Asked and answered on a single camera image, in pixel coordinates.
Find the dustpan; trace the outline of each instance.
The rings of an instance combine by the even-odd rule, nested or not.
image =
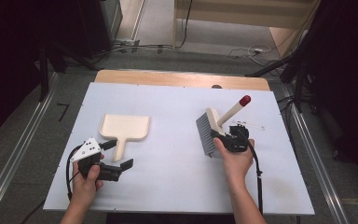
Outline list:
[[[140,141],[147,136],[150,117],[123,116],[105,114],[100,127],[100,134],[109,139],[117,139],[113,161],[123,159],[127,141]]]

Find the white board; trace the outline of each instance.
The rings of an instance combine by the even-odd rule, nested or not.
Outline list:
[[[233,118],[264,126],[249,127],[263,171],[265,214],[312,215],[310,196],[298,168],[272,91],[244,91],[91,83],[54,176],[44,209],[65,210],[65,164],[70,151],[89,137],[99,143],[104,114],[150,116],[148,136],[126,144],[123,161],[133,167],[118,182],[105,181],[91,209],[116,212],[231,213],[221,159],[204,155],[196,119],[205,108],[220,116],[242,96],[252,102]],[[229,122],[223,127],[228,132]],[[103,152],[111,162],[113,149]],[[257,202],[255,163],[246,176]]]

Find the brush bristles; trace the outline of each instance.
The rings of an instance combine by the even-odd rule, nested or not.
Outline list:
[[[208,119],[208,114],[203,114],[199,119],[196,120],[197,128],[199,129],[200,140],[205,155],[209,155],[216,151],[216,147],[213,143],[213,138],[211,137],[211,123]]]

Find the brush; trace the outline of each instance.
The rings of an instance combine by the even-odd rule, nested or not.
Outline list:
[[[211,137],[211,129],[222,135],[226,135],[223,131],[222,125],[232,116],[237,114],[244,106],[249,104],[249,102],[251,102],[251,97],[245,95],[234,106],[232,106],[231,109],[229,109],[221,119],[219,118],[216,109],[207,108],[205,114],[196,120],[205,155],[211,155],[214,151],[217,150],[217,148],[214,146],[213,138]]]

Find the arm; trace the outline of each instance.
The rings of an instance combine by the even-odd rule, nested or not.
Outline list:
[[[253,139],[249,141],[252,145],[255,144]],[[253,162],[251,150],[248,148],[242,153],[232,153],[224,147],[218,138],[215,138],[213,142],[223,157],[223,166],[235,222],[237,224],[266,223],[249,194],[244,181]]]
[[[74,162],[73,174],[78,173],[77,162]],[[73,195],[68,208],[61,220],[61,224],[81,224],[83,218],[94,201],[96,191],[103,186],[102,180],[97,180],[100,166],[93,165],[89,169],[87,178],[77,174],[73,179]]]

